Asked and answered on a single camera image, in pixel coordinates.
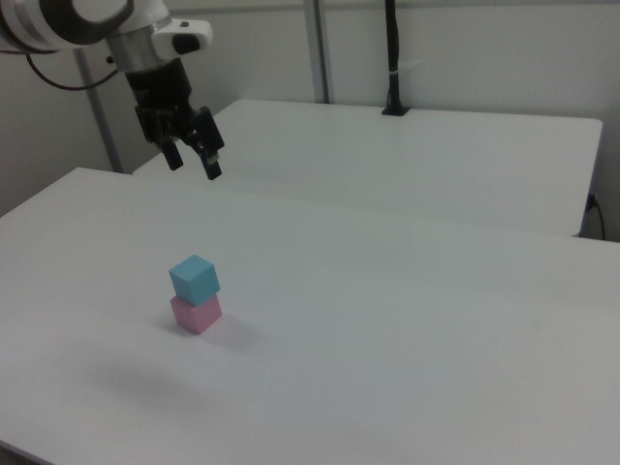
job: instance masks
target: blue cube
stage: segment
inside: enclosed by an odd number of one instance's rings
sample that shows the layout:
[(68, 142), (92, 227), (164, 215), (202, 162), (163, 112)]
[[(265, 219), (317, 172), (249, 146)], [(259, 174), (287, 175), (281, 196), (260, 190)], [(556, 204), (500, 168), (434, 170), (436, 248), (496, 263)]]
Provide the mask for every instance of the blue cube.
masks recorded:
[(215, 266), (193, 255), (170, 270), (176, 295), (198, 307), (220, 291)]

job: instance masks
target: stacked cubes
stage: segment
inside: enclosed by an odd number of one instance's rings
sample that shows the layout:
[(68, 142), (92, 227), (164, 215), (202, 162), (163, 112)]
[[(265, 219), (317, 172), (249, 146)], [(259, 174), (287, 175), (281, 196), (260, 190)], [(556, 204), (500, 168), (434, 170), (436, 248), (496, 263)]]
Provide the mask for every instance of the stacked cubes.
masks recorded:
[(193, 255), (170, 270), (176, 296), (170, 301), (179, 326), (202, 334), (222, 316), (215, 266)]

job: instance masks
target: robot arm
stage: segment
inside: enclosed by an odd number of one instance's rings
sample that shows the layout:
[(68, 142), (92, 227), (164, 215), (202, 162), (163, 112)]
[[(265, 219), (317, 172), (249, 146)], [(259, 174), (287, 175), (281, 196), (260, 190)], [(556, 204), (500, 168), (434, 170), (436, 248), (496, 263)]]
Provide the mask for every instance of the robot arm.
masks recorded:
[(138, 102), (144, 135), (183, 165), (183, 140), (201, 157), (209, 179), (222, 172), (222, 137), (207, 107), (192, 109), (192, 92), (180, 57), (211, 44), (206, 21), (171, 18), (162, 0), (0, 0), (0, 50), (52, 53), (107, 40), (119, 71)]

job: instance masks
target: table surface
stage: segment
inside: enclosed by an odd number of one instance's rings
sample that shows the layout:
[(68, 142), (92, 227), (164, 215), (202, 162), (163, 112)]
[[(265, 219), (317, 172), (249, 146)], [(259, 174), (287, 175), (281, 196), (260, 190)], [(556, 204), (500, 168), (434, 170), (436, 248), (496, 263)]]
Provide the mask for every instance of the table surface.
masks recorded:
[[(224, 316), (176, 326), (168, 269)], [(616, 464), (620, 248), (76, 170), (0, 219), (0, 441), (101, 463)]]
[(602, 123), (560, 118), (242, 100), (215, 117), (224, 175), (197, 155), (135, 172), (289, 199), (570, 236), (579, 233)]

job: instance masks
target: cable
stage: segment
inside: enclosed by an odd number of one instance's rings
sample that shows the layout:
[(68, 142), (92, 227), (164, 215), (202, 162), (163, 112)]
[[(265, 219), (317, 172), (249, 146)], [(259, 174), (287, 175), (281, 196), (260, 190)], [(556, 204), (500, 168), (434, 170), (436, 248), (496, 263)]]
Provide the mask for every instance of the cable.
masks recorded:
[(57, 82), (54, 82), (53, 80), (49, 79), (46, 75), (44, 75), (41, 72), (41, 70), (39, 70), (39, 68), (37, 68), (37, 65), (35, 65), (34, 61), (32, 61), (32, 57), (30, 55), (26, 55), (26, 60), (28, 60), (28, 64), (30, 65), (30, 68), (32, 68), (32, 71), (34, 71), (35, 74), (39, 78), (44, 80), (47, 84), (51, 85), (52, 87), (56, 87), (57, 89), (68, 90), (70, 92), (78, 92), (78, 91), (81, 91), (81, 90), (94, 89), (95, 87), (98, 87), (101, 84), (104, 84), (104, 83), (108, 82), (110, 79), (112, 79), (114, 76), (116, 76), (118, 74), (118, 70), (114, 70), (109, 75), (107, 75), (106, 77), (104, 77), (101, 80), (98, 80), (97, 82), (94, 82), (93, 84), (84, 85), (82, 87), (70, 87), (68, 85), (62, 85), (62, 84), (59, 84)]
[(605, 238), (605, 220), (603, 219), (603, 212), (601, 211), (601, 206), (596, 199), (594, 199), (594, 206), (597, 207), (597, 211), (599, 212), (599, 219), (601, 220), (601, 237), (603, 238), (603, 240), (607, 240)]
[(599, 201), (597, 200), (596, 194), (588, 194), (588, 200), (585, 204), (586, 212), (590, 211), (592, 208), (596, 208), (597, 211), (599, 212), (599, 219), (601, 220), (601, 238), (603, 240), (607, 240), (606, 234), (605, 234), (605, 220), (603, 219), (603, 211), (601, 210), (601, 205), (599, 204)]

